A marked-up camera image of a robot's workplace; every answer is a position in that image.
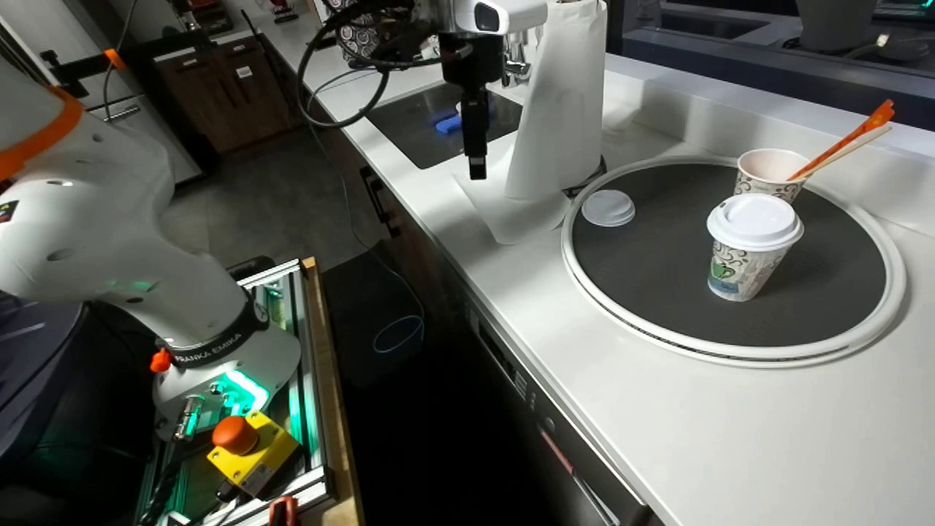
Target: white paper cup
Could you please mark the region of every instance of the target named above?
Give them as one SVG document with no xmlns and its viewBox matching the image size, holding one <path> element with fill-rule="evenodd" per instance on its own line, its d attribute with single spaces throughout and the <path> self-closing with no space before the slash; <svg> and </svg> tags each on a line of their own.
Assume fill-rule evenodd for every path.
<svg viewBox="0 0 935 526">
<path fill-rule="evenodd" d="M 769 193 L 724 198 L 711 212 L 707 232 L 712 238 L 707 290 L 724 302 L 752 302 L 805 238 L 793 204 Z"/>
<path fill-rule="evenodd" d="M 794 203 L 805 182 L 788 182 L 809 157 L 793 149 L 752 149 L 736 157 L 733 193 L 769 193 Z"/>
</svg>

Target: white counter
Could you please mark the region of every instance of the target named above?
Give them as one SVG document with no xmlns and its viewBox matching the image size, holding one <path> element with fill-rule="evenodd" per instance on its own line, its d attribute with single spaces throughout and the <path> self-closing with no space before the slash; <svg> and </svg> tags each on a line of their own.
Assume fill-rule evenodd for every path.
<svg viewBox="0 0 935 526">
<path fill-rule="evenodd" d="M 296 64 L 314 27 L 265 27 Z M 308 84 L 343 73 L 337 49 Z M 385 103 L 439 84 L 394 73 Z M 376 73 L 318 93 L 357 112 Z M 819 152 L 863 117 L 628 58 L 607 58 L 607 165 L 654 156 Z M 831 365 L 752 371 L 672 355 L 610 320 L 561 263 L 561 235 L 493 245 L 454 182 L 464 157 L 413 166 L 371 124 L 346 130 L 388 190 L 464 273 L 518 361 L 666 524 L 880 526 L 935 518 L 935 134 L 894 125 L 813 184 L 872 212 L 910 270 L 905 314 L 878 345 Z M 512 134 L 490 144 L 502 156 Z"/>
</svg>

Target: kitchen counter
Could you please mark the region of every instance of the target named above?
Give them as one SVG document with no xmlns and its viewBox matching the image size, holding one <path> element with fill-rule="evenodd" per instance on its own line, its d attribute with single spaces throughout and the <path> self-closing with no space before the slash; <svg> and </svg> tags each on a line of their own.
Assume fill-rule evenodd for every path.
<svg viewBox="0 0 935 526">
<path fill-rule="evenodd" d="M 314 23 L 264 27 L 296 68 Z M 308 87 L 346 70 L 317 54 Z M 384 103 L 442 84 L 439 68 L 393 73 Z M 376 73 L 328 84 L 340 119 Z M 525 90 L 496 93 L 523 103 Z M 822 152 L 863 117 L 607 57 L 604 157 L 733 157 L 749 146 Z M 455 184 L 464 157 L 414 171 L 368 119 L 349 141 L 435 241 L 585 441 L 666 524 L 929 524 L 935 518 L 935 134 L 894 125 L 809 184 L 851 203 L 898 242 L 910 296 L 872 349 L 813 369 L 756 371 L 674 355 L 607 315 L 561 260 L 561 232 L 496 245 Z M 490 144 L 505 156 L 515 134 Z"/>
</svg>

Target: small white cap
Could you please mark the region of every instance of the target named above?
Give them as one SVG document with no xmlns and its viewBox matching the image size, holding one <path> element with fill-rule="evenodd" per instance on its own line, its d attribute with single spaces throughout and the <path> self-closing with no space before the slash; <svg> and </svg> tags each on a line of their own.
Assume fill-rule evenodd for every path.
<svg viewBox="0 0 935 526">
<path fill-rule="evenodd" d="M 622 229 L 636 216 L 636 209 L 622 190 L 597 190 L 585 198 L 581 213 L 590 226 Z"/>
<path fill-rule="evenodd" d="M 707 216 L 712 241 L 739 252 L 783 252 L 805 235 L 794 209 L 769 193 L 739 193 Z"/>
</svg>

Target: black circular tray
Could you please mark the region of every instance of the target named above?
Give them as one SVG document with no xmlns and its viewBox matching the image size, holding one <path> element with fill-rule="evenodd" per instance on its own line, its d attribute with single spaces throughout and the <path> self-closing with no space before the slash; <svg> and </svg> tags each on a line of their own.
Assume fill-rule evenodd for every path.
<svg viewBox="0 0 935 526">
<path fill-rule="evenodd" d="M 657 327 L 724 345 L 809 345 L 856 327 L 883 298 L 878 242 L 819 193 L 794 198 L 806 235 L 764 293 L 730 305 L 704 285 L 712 250 L 704 222 L 733 193 L 733 166 L 651 166 L 601 190 L 628 193 L 636 216 L 597 229 L 580 209 L 574 258 L 601 296 Z"/>
</svg>

